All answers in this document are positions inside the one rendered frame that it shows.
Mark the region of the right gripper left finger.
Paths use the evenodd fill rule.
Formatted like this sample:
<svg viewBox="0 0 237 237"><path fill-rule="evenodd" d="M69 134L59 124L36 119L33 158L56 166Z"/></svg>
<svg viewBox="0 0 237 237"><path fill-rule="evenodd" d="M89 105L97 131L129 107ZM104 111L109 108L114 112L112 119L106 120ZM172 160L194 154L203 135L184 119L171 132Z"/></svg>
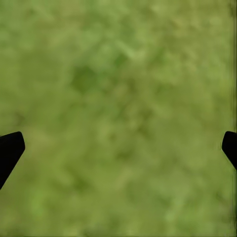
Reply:
<svg viewBox="0 0 237 237"><path fill-rule="evenodd" d="M0 137L0 190L25 151L20 131Z"/></svg>

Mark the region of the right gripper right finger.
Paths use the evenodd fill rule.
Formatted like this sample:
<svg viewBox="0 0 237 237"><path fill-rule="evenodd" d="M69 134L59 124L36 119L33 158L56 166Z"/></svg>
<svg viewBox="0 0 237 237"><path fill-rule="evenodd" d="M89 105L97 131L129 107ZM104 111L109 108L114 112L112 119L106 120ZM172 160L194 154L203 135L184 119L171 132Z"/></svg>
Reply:
<svg viewBox="0 0 237 237"><path fill-rule="evenodd" d="M237 170L237 133L230 131L225 133L222 149Z"/></svg>

